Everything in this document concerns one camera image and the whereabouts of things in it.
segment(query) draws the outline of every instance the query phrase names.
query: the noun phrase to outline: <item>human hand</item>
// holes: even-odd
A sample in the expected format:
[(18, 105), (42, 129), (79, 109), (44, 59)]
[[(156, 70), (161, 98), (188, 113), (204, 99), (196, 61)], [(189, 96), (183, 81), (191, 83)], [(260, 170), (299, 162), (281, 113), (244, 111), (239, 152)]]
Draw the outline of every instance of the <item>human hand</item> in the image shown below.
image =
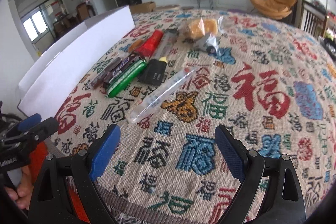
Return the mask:
[(33, 193), (32, 176), (28, 166), (22, 167), (21, 170), (22, 178), (19, 186), (16, 189), (16, 192), (13, 189), (7, 187), (5, 187), (5, 190), (9, 197), (13, 201), (16, 201), (16, 204), (20, 209), (29, 210), (30, 199)]

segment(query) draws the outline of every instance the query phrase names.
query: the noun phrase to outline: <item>bread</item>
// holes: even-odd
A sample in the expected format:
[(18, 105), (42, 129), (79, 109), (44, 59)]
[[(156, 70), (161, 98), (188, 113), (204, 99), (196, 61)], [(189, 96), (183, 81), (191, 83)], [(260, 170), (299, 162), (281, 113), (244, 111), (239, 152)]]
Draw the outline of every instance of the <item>bread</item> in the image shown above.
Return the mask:
[(217, 20), (214, 18), (198, 18), (186, 21), (186, 26), (183, 29), (184, 36), (194, 40), (202, 38), (206, 33), (211, 32), (217, 35), (218, 27)]

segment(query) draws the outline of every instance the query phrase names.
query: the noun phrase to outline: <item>plastic bag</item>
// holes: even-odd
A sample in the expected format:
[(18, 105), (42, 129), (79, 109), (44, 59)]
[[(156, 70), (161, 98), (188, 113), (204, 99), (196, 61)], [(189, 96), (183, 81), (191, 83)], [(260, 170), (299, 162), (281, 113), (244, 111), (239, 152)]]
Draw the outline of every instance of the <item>plastic bag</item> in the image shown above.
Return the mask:
[(205, 36), (195, 41), (194, 49), (217, 55), (219, 47), (216, 36), (211, 32), (206, 33)]
[(204, 37), (207, 33), (211, 33), (213, 36), (217, 36), (218, 33), (223, 33), (221, 28), (222, 20), (223, 17), (204, 17), (186, 20), (181, 23), (179, 31), (183, 33), (185, 38), (189, 38), (194, 41)]

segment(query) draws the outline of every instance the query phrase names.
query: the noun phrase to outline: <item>orange chair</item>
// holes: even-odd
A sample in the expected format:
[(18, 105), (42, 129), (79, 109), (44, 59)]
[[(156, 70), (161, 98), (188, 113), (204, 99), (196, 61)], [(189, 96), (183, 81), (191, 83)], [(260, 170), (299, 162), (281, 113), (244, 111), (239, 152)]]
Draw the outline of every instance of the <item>orange chair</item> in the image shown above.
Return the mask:
[(250, 0), (263, 15), (273, 19), (283, 19), (292, 13), (290, 10), (297, 0)]

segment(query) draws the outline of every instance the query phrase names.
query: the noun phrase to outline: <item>metal screw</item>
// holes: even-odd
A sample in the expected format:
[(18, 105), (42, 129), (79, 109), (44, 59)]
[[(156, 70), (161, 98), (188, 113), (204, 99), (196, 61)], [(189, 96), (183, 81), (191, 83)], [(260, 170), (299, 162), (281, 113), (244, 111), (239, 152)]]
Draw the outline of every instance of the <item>metal screw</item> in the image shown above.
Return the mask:
[(85, 155), (86, 155), (86, 152), (87, 152), (86, 149), (81, 149), (81, 150), (78, 151), (78, 154), (79, 154), (80, 156), (85, 156)]
[(53, 157), (54, 157), (53, 154), (48, 154), (48, 155), (45, 157), (45, 159), (46, 159), (46, 160), (52, 160)]
[(258, 155), (258, 152), (255, 151), (255, 150), (250, 150), (249, 154), (250, 154), (251, 157), (256, 157)]
[(290, 159), (290, 157), (289, 157), (287, 154), (283, 154), (283, 155), (282, 155), (282, 158), (283, 158), (284, 160), (289, 160), (289, 159)]

